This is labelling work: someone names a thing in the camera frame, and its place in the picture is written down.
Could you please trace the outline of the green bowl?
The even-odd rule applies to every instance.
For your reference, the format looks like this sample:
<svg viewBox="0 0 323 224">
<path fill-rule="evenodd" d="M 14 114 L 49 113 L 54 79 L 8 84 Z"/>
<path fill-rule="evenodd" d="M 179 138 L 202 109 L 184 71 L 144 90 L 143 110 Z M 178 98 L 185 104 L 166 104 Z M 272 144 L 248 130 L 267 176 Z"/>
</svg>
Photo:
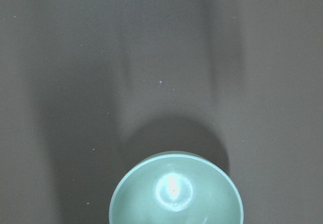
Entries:
<svg viewBox="0 0 323 224">
<path fill-rule="evenodd" d="M 243 223 L 244 208 L 230 177 L 185 151 L 152 155 L 116 186 L 110 223 Z"/>
</svg>

